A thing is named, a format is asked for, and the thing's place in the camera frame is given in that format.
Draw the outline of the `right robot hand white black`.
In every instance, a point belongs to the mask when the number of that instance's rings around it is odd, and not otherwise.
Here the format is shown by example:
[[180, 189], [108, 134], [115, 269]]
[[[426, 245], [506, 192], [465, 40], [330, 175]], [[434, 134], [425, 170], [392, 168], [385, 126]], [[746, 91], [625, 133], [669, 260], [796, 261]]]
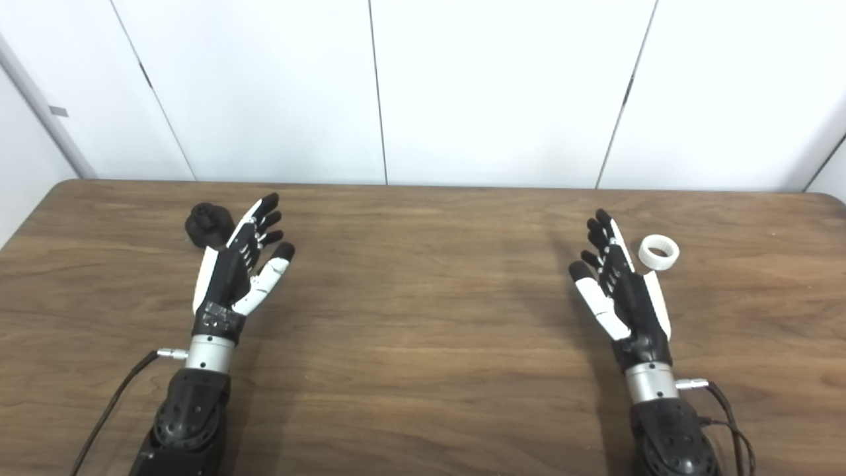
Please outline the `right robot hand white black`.
[[639, 364], [672, 365], [670, 326], [655, 275], [636, 271], [625, 238], [607, 211], [598, 209], [587, 228], [596, 250], [584, 250], [568, 271], [610, 337], [617, 364], [624, 372]]

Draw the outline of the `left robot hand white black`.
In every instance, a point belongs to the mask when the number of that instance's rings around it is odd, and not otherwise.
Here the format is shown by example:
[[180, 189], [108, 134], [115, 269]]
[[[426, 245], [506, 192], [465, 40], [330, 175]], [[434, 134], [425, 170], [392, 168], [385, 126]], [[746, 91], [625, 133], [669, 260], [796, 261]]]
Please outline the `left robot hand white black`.
[[256, 201], [239, 220], [224, 246], [206, 247], [194, 286], [192, 335], [224, 338], [238, 344], [247, 317], [286, 272], [295, 247], [284, 232], [271, 230], [281, 220], [279, 195]]

